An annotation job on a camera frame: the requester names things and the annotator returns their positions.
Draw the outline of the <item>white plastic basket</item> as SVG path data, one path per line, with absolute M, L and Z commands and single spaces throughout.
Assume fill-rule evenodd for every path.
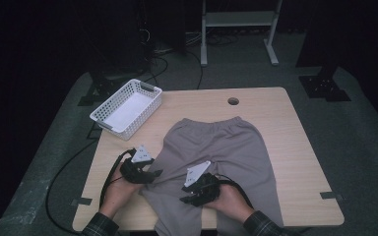
M 103 130 L 128 141 L 161 105 L 162 89 L 132 79 L 91 114 Z

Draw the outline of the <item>grey pants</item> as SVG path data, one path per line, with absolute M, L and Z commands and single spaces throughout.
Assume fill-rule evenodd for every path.
M 160 176 L 141 194 L 157 214 L 159 236 L 200 236 L 200 207 L 180 201 L 187 169 L 208 161 L 208 171 L 235 181 L 253 207 L 276 225 L 284 224 L 277 184 L 264 140 L 250 123 L 235 117 L 203 123 L 183 119 L 163 139 L 163 147 L 151 171 Z

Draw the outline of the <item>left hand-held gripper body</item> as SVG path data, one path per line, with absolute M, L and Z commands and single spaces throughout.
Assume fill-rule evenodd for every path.
M 130 183 L 146 184 L 145 179 L 149 175 L 144 167 L 155 161 L 147 149 L 144 146 L 128 149 L 119 155 L 119 159 L 122 160 L 124 156 L 128 156 L 128 158 L 123 161 L 120 167 L 122 176 Z

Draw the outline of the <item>person's left hand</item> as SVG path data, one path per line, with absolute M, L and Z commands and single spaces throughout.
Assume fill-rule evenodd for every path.
M 128 182 L 121 174 L 112 178 L 106 189 L 99 213 L 113 219 L 116 213 L 127 205 L 132 196 L 143 187 Z

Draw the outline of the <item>grey tape strip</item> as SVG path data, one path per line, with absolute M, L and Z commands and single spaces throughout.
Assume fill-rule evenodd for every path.
M 89 198 L 77 198 L 77 199 L 72 200 L 71 206 L 72 207 L 76 207 L 78 205 L 90 206 L 92 201 L 93 199 L 89 199 Z
M 321 192 L 320 196 L 323 200 L 327 199 L 335 199 L 337 201 L 343 201 L 344 197 L 340 194 L 336 194 L 334 192 Z

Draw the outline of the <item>black tape floor marking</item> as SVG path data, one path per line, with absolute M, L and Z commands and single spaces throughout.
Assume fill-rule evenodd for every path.
M 90 130 L 87 133 L 88 140 L 98 140 L 102 132 L 102 128 L 96 123 L 93 122 Z

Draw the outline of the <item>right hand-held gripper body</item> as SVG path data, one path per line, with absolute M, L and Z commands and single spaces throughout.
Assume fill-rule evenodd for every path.
M 211 163 L 207 160 L 203 163 L 187 169 L 186 180 L 183 186 L 199 187 L 200 194 L 207 199 L 207 203 L 214 201 L 220 194 L 220 180 L 208 172 Z

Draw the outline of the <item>black floor stand base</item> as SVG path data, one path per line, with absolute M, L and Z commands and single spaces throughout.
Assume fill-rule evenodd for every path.
M 325 98 L 329 102 L 350 101 L 347 93 L 333 79 L 337 66 L 323 66 L 317 75 L 300 76 L 299 80 L 310 98 Z
M 87 93 L 79 100 L 79 106 L 91 106 L 103 102 L 113 95 L 121 86 L 120 79 L 112 79 L 104 73 L 90 72 L 92 83 Z

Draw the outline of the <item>white metal stand frame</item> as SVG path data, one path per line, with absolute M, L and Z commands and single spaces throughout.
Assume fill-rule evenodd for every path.
M 236 28 L 236 27 L 269 27 L 268 37 L 264 39 L 270 62 L 273 66 L 279 60 L 273 47 L 273 40 L 280 17 L 283 0 L 278 0 L 276 8 L 272 11 L 254 12 L 216 12 L 207 11 L 206 0 L 202 5 L 200 65 L 208 65 L 207 29 L 208 28 Z

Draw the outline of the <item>person's right hand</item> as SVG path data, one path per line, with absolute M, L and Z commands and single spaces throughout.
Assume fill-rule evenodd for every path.
M 220 195 L 205 207 L 213 208 L 231 219 L 244 223 L 255 210 L 249 206 L 239 191 L 230 185 L 220 186 Z

